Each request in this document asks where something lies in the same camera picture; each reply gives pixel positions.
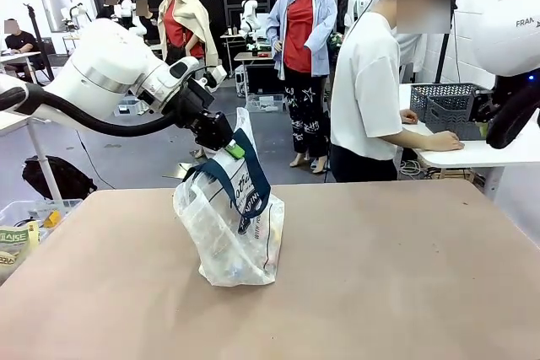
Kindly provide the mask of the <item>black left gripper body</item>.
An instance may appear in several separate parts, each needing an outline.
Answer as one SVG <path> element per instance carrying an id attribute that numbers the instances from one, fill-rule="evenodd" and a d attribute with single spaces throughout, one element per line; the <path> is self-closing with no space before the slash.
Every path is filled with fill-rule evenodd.
<path id="1" fill-rule="evenodd" d="M 176 101 L 176 125 L 189 129 L 198 145 L 217 151 L 230 144 L 233 130 L 224 113 L 209 109 L 213 102 L 211 93 L 195 78 L 189 78 Z"/>

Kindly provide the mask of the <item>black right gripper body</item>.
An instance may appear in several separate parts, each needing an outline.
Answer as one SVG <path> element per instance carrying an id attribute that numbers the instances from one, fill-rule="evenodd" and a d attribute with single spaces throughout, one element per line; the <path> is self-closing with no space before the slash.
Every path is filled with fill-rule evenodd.
<path id="1" fill-rule="evenodd" d="M 470 121 L 489 122 L 500 110 L 500 103 L 492 89 L 477 89 L 472 92 Z"/>

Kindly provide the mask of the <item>person's right hand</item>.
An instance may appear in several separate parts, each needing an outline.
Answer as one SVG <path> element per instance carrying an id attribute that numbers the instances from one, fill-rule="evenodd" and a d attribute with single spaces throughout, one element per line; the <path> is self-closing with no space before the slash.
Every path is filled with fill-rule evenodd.
<path id="1" fill-rule="evenodd" d="M 433 152 L 449 152 L 464 149 L 464 144 L 453 132 L 437 132 L 429 137 L 429 150 Z"/>

